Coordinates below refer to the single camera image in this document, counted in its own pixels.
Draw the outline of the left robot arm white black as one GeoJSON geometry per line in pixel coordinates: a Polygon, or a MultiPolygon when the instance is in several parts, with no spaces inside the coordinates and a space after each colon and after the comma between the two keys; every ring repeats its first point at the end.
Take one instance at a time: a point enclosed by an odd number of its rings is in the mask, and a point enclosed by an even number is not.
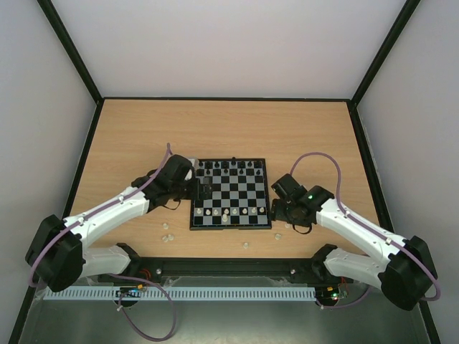
{"type": "Polygon", "coordinates": [[[134,255],[130,248],[116,244],[97,249],[93,243],[170,200],[190,199],[201,188],[208,191],[197,178],[203,165],[195,158],[167,153],[157,169],[104,203],[63,219],[55,215],[43,219],[25,255],[29,277],[60,292],[83,277],[126,271],[134,255]]]}

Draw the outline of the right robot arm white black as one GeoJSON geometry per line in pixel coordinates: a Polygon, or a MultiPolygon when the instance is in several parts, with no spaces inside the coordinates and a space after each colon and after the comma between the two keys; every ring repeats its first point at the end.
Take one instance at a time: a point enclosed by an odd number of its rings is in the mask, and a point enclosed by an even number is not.
{"type": "Polygon", "coordinates": [[[277,194],[271,218],[310,229],[320,225],[345,238],[362,253],[352,254],[333,244],[321,247],[312,257],[311,269],[321,281],[346,277],[381,290],[402,310],[412,310],[437,279],[427,243],[413,236],[386,231],[343,206],[326,189],[306,190],[289,173],[272,188],[277,194]]]}

